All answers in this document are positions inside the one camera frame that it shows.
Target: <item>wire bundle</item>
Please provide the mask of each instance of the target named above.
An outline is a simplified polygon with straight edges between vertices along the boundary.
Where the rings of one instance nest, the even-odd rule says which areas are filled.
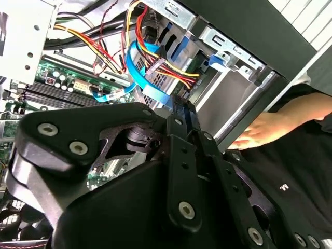
[[[129,20],[131,19],[132,11],[133,9],[141,3],[140,0],[134,0],[131,2],[127,15],[125,18],[125,24],[126,26],[124,27],[126,30],[125,32],[122,32],[122,54],[123,57],[125,56],[125,47],[129,46],[129,25],[130,22]],[[147,47],[144,44],[144,39],[142,35],[142,23],[144,22],[144,18],[149,12],[148,6],[145,6],[144,12],[138,16],[136,20],[136,29],[135,29],[135,34],[136,34],[136,42],[138,43],[139,46],[137,46],[139,53],[143,57],[145,61],[145,65],[147,68],[149,68],[151,65],[153,65],[156,60],[158,60],[160,57],[158,54],[153,53],[147,49]],[[189,74],[186,73],[179,68],[173,66],[170,62],[165,61],[164,65],[160,66],[157,70],[157,73],[170,76],[173,78],[178,79],[180,82],[182,82],[188,89],[191,88],[192,84],[196,82],[196,78],[199,76],[199,74]]]
[[[99,0],[97,1],[98,3],[101,3],[102,1],[105,2],[105,0]],[[130,45],[130,36],[129,36],[129,31],[132,29],[135,29],[135,35],[136,35],[136,48],[138,49],[138,52],[144,59],[144,63],[146,65],[146,68],[149,69],[152,66],[154,72],[166,75],[169,77],[173,77],[180,82],[182,82],[188,89],[192,87],[192,85],[197,81],[197,77],[199,77],[199,74],[190,74],[182,71],[181,69],[173,66],[170,62],[167,61],[166,58],[161,58],[161,56],[158,54],[158,50],[156,51],[155,49],[149,50],[147,46],[145,45],[143,34],[142,34],[142,29],[143,29],[143,23],[145,23],[147,14],[149,13],[149,7],[144,6],[144,11],[141,12],[140,15],[135,19],[132,19],[133,12],[135,10],[135,13],[137,10],[140,8],[136,8],[140,3],[141,0],[133,0],[129,8],[126,12],[126,15],[124,17],[124,20],[113,20],[111,22],[106,22],[104,23],[105,16],[109,10],[111,10],[116,4],[118,3],[118,0],[115,0],[113,4],[110,5],[110,7],[105,11],[101,25],[98,27],[94,27],[93,24],[84,16],[82,16],[82,13],[71,13],[71,12],[62,12],[60,15],[67,15],[68,17],[66,18],[57,18],[57,23],[60,22],[66,22],[73,20],[75,18],[80,19],[83,21],[85,24],[87,24],[90,27],[90,30],[85,31],[83,33],[80,33],[78,31],[66,28],[64,26],[56,24],[54,26],[55,29],[58,30],[63,30],[66,31],[70,34],[73,35],[73,37],[60,40],[62,44],[60,44],[59,40],[49,40],[46,42],[45,49],[51,50],[51,49],[61,49],[61,46],[65,46],[65,48],[68,47],[79,47],[79,46],[88,46],[91,51],[93,51],[96,55],[97,58],[105,64],[105,67],[102,67],[102,71],[99,73],[95,72],[96,65],[98,64],[98,61],[95,61],[94,63],[94,72],[96,75],[99,75],[102,73],[107,67],[110,68],[113,72],[123,74],[127,70],[127,65],[126,61],[129,64],[131,64],[130,68],[134,68],[133,62],[130,59],[130,53],[126,51],[126,49],[130,49],[132,45]],[[121,48],[119,51],[117,51],[115,54],[121,52],[122,55],[119,56],[120,58],[120,63],[119,65],[114,59],[114,55],[110,56],[106,47],[106,43],[103,40],[105,37],[105,30],[106,29],[112,29],[111,32],[112,34],[116,33],[121,33]],[[145,78],[142,76],[141,80],[145,81],[146,84],[151,85]],[[116,94],[109,94],[109,96],[99,96],[98,93],[94,93],[95,98],[100,101],[109,101],[110,99],[113,98],[118,98],[121,94],[127,94],[130,92],[136,85],[134,82],[130,87],[123,89]]]
[[[107,65],[113,72],[117,72],[119,74],[123,73],[121,66],[119,66],[119,64],[113,59],[113,57],[110,56],[108,52],[106,52],[101,45],[90,39],[88,36],[58,24],[56,24],[54,28],[57,30],[67,31],[68,33],[74,35],[75,37],[80,39],[84,44],[86,44],[97,55],[97,57],[102,62],[104,62],[105,65]]]

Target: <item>screw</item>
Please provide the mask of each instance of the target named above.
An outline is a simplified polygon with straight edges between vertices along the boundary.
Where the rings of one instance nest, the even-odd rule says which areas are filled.
[[[316,248],[320,248],[320,244],[318,243],[318,241],[311,235],[308,236],[308,239],[310,240],[310,242],[313,244],[314,247]]]
[[[241,161],[241,158],[238,154],[233,153],[233,157],[236,159],[236,161]]]
[[[212,140],[212,137],[210,134],[208,133],[204,133],[204,136],[208,139],[208,140]]]
[[[188,202],[180,202],[180,204],[178,205],[178,210],[186,219],[193,219],[195,217],[195,211]]]
[[[263,237],[260,233],[253,227],[248,229],[248,234],[250,238],[256,243],[256,245],[262,246],[263,245]]]
[[[182,125],[182,121],[181,120],[175,119],[175,122],[178,123],[179,125]]]
[[[294,234],[297,242],[302,246],[302,247],[307,247],[307,244],[305,242],[305,240],[299,235],[299,234]]]
[[[150,111],[148,111],[148,110],[143,110],[143,112],[144,112],[144,114],[146,114],[147,116],[151,116],[152,114],[151,114],[151,112]]]
[[[71,144],[69,144],[69,149],[71,150],[72,153],[80,156],[88,152],[87,145],[80,141],[74,141]]]
[[[38,125],[38,132],[45,136],[55,136],[59,132],[58,128],[51,123],[42,123]]]

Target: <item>person's hand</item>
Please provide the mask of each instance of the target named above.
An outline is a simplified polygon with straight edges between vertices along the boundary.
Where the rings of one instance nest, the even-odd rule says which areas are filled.
[[[262,113],[232,143],[229,149],[248,149],[273,142],[291,132],[297,125],[279,113]]]

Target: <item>metal bracket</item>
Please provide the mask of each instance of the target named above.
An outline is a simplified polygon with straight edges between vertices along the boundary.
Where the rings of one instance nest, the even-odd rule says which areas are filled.
[[[250,189],[251,194],[248,199],[251,205],[259,206],[269,217],[270,234],[274,238],[277,248],[301,248],[303,247],[302,242],[304,242],[306,244],[304,247],[315,249],[316,246],[311,242],[311,238],[314,238],[317,242],[315,238],[318,239],[319,237],[311,228],[311,225],[305,219],[301,219],[300,210],[294,212],[266,184],[255,168],[250,167],[238,151],[229,150],[224,157],[233,164],[236,174],[242,179],[243,184]],[[319,244],[319,248],[324,248],[321,243],[317,242],[317,244]]]
[[[142,0],[142,2],[185,30],[189,30],[195,23],[196,16],[174,0]]]
[[[0,2],[0,12],[8,17],[0,25],[5,34],[0,42],[0,75],[33,84],[56,4],[42,0]]]
[[[173,102],[174,115],[167,118],[169,140],[167,214],[181,230],[195,233],[202,226],[196,170],[196,148],[187,141],[187,123],[179,99]]]
[[[213,137],[200,131],[195,141],[196,144],[198,143],[198,150],[203,151],[204,165],[210,165],[210,170],[214,170],[216,173],[216,179],[220,191],[222,191],[220,197],[225,196],[228,201],[242,243],[261,246],[261,248],[276,248],[261,229],[234,168],[222,159]]]
[[[217,50],[216,56],[224,60],[228,68],[232,71],[239,71],[239,73],[249,81],[254,81],[255,78],[251,79],[251,77],[254,76],[257,71],[261,72],[265,68],[262,62],[210,26],[204,29],[199,38],[203,40],[204,43]],[[238,60],[243,61],[248,66],[238,67],[236,65]]]

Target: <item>red wire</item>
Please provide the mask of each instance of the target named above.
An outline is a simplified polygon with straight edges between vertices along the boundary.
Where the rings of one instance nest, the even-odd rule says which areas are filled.
[[[100,46],[99,44],[97,44],[94,40],[90,39],[88,36],[79,33],[82,37],[84,37],[91,45],[93,45],[96,49],[99,50],[99,52],[103,53],[105,56],[107,56],[112,62],[114,62],[119,68],[121,68],[121,66],[119,66],[119,64],[113,59],[112,56],[110,56],[105,49],[103,49],[102,46]]]
[[[143,35],[142,35],[142,32],[141,32],[141,26],[142,26],[142,22],[143,22],[143,18],[144,16],[146,15],[148,11],[148,7],[146,6],[145,9],[144,9],[144,12],[138,16],[137,20],[136,20],[136,29],[135,29],[135,34],[136,34],[136,37],[137,37],[137,42],[139,43],[139,45],[141,47],[144,47],[146,48],[145,44],[144,44],[144,39],[143,39]],[[149,59],[153,62],[155,61],[155,58],[153,58],[152,56],[148,55],[147,56],[149,57]],[[170,69],[168,69],[167,67],[165,66],[161,66],[161,69],[163,69],[164,71],[166,71],[167,73],[177,77],[177,78],[180,78],[182,80],[184,80],[185,82],[187,82],[189,85],[191,85],[192,83],[195,83],[195,80],[194,79],[191,79],[191,78],[187,78],[185,76],[182,76]]]
[[[100,24],[100,34],[99,34],[99,41],[98,43],[101,44],[102,36],[103,36],[103,28],[104,28],[104,19],[106,17],[106,14],[119,2],[119,0],[116,0],[111,6],[105,11],[102,19],[102,23]]]
[[[125,34],[125,30],[122,29],[122,33],[121,33],[121,50],[122,50],[122,63],[123,63],[123,71],[125,72],[127,70],[127,65],[126,65],[126,60],[125,60],[125,38],[126,34]]]

